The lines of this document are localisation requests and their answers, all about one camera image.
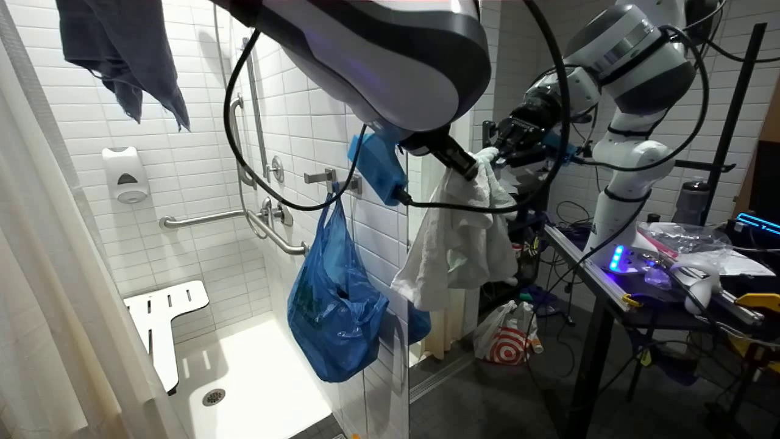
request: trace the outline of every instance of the white shower curtain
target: white shower curtain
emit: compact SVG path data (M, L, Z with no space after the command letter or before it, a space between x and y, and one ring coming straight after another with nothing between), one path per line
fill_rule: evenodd
M61 148L0 3L0 436L181 436Z

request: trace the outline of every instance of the table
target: table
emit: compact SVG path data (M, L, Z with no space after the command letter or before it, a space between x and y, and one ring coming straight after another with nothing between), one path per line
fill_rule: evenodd
M551 241L551 247L568 264L580 264L583 251L572 241L568 241L566 234L562 234L554 228L546 228L544 234ZM691 317L687 313L669 313L669 315L654 315L654 317L644 315L644 313L632 313L632 304L630 304L632 296L626 291L621 291L621 285L618 285L602 268L598 268L588 260L575 273L596 293L596 308L592 308L592 317L590 317L590 326L588 326L588 336L586 336L586 347L583 347L583 357L580 357L575 396L572 396L568 412L566 412L566 420L558 429L564 439L588 436L590 420L592 420L596 402L598 402L598 392L601 392L601 382L602 382L602 373L604 373L604 360L609 353L611 326L614 326L618 317L626 326L650 326L654 324L654 330L711 332L711 326L708 323L699 323L699 320ZM766 365L769 353L766 353L766 348L758 348L755 343L752 343L747 360L748 363L742 373L738 390L737 390L731 404L725 409L728 418L737 415L737 409L738 409L738 404L754 381L754 373L761 365Z

